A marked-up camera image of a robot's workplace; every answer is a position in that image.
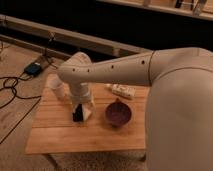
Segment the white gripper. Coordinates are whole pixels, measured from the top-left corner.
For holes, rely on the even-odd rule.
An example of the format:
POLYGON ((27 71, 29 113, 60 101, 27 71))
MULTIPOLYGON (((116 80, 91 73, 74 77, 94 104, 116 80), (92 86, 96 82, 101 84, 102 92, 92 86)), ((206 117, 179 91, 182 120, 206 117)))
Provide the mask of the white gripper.
POLYGON ((76 111, 79 104, 93 104, 93 95, 88 83, 70 84, 69 90, 72 102, 72 112, 76 111))

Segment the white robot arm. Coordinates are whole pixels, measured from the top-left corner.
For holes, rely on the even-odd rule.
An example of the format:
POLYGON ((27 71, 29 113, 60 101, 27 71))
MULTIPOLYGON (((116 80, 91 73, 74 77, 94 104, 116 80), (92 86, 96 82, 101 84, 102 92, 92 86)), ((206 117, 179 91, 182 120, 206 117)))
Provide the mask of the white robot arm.
POLYGON ((90 83, 147 86, 148 171, 213 171, 213 52, 177 48, 93 63, 78 52, 58 69, 75 103, 90 83))

